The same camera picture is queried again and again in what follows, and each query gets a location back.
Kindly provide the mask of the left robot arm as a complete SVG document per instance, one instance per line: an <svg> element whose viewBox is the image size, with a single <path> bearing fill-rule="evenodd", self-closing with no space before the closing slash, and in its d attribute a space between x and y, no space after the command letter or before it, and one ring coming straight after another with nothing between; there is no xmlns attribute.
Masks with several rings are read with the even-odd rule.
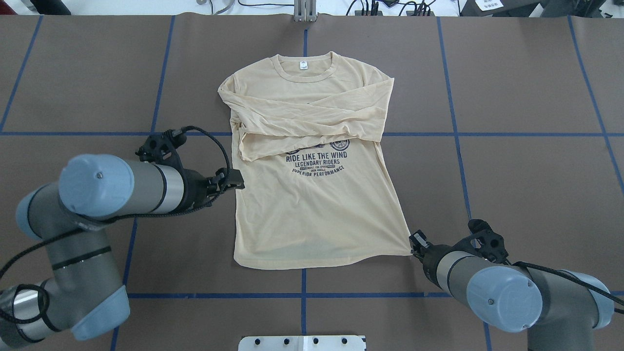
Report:
<svg viewBox="0 0 624 351"><path fill-rule="evenodd" d="M53 277L1 292L1 349L27 347L65 330L89 340L117 328L131 308L105 229L128 217L191 213L222 191L243 188L236 169L203 177L111 154L72 158L58 182L18 204L18 227L38 240L30 251L45 248Z"/></svg>

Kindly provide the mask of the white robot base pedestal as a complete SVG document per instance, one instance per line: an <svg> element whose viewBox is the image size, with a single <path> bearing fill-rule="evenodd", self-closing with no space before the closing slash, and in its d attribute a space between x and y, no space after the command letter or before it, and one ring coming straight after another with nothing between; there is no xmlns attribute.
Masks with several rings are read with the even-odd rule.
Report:
<svg viewBox="0 0 624 351"><path fill-rule="evenodd" d="M366 351L360 335L282 335L244 337L239 351Z"/></svg>

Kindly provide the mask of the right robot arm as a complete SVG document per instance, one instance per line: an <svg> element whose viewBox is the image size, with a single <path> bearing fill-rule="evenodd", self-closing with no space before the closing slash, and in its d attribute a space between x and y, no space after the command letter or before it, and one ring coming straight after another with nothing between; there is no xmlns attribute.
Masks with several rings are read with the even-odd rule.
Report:
<svg viewBox="0 0 624 351"><path fill-rule="evenodd" d="M623 313L623 300L591 275L509 262L488 225L454 245L435 245L423 231L409 240L430 282L486 324L526 332L529 351L593 351L595 331Z"/></svg>

